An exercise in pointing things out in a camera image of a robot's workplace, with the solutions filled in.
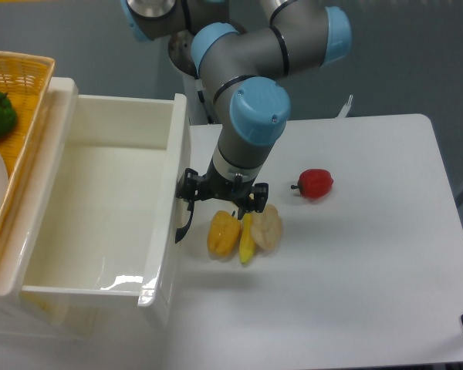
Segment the tabletop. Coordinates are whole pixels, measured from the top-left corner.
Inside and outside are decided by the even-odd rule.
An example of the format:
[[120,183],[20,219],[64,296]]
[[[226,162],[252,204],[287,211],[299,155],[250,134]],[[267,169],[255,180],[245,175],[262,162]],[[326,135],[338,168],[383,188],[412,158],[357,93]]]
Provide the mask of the tabletop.
[[[220,126],[193,127],[206,171]],[[308,168],[333,190],[289,188]],[[345,368],[463,361],[463,232],[421,115],[295,121],[258,181],[284,234],[246,267],[209,256],[219,200],[196,204],[182,246],[166,369]]]

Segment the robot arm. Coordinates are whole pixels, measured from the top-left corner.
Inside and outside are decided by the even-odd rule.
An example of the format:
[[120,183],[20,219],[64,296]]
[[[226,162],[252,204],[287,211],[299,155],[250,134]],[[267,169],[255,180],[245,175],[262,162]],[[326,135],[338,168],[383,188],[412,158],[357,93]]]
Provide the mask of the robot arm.
[[[228,17],[227,2],[127,0],[127,4],[151,1],[173,3],[166,15],[155,19],[141,18],[138,12],[137,24],[151,37],[162,35],[163,22],[171,32],[200,29],[191,56],[223,125],[207,173],[199,176],[186,169],[177,185],[177,197],[189,203],[191,212],[186,227],[177,232],[179,241],[190,227],[196,200],[229,200],[238,206],[238,218],[263,211],[268,184],[254,182],[290,114],[288,94],[275,80],[343,58],[351,47],[351,29],[339,8],[320,8],[313,0],[262,0],[269,27],[242,35],[232,25],[216,21]],[[185,6],[195,20],[183,15]],[[194,6],[201,6],[203,13],[193,12]],[[210,14],[211,7],[221,11]]]

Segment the white table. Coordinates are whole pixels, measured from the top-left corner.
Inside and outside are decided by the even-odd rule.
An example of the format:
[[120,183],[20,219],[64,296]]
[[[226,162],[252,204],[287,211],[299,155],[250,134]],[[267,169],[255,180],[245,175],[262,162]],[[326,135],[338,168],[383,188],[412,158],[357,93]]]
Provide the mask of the white table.
[[[205,172],[219,126],[192,127]],[[325,168],[331,194],[289,185]],[[284,223],[278,250],[242,267],[208,256],[196,205],[166,341],[137,307],[102,310],[88,341],[0,336],[0,369],[286,369],[463,361],[463,233],[423,116],[291,122],[259,180]],[[162,367],[154,359],[163,351]]]

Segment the yellow pepper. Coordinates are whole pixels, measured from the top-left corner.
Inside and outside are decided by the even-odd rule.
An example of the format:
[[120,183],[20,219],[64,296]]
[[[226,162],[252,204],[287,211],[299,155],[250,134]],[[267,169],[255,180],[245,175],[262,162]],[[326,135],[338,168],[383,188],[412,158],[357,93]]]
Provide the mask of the yellow pepper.
[[226,257],[237,242],[242,226],[228,212],[219,210],[211,220],[208,234],[208,250],[219,257]]
[[243,219],[242,236],[240,237],[240,245],[238,246],[238,255],[242,264],[248,263],[255,253],[255,242],[250,234],[250,225],[252,223],[252,215],[245,214]]

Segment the white box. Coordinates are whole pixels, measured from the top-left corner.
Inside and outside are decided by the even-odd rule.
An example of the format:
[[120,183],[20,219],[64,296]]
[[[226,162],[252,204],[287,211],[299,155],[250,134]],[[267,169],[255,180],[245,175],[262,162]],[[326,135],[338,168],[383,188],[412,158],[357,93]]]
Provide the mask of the white box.
[[24,197],[40,201],[35,212],[17,213],[9,240],[23,246],[7,245],[19,255],[4,256],[0,310],[83,332],[91,308],[133,301],[152,325],[164,326],[184,209],[175,187],[190,161],[186,98],[79,96],[71,124],[65,116],[50,123],[57,143],[38,149],[34,167],[58,160],[48,173],[32,169],[35,186]]

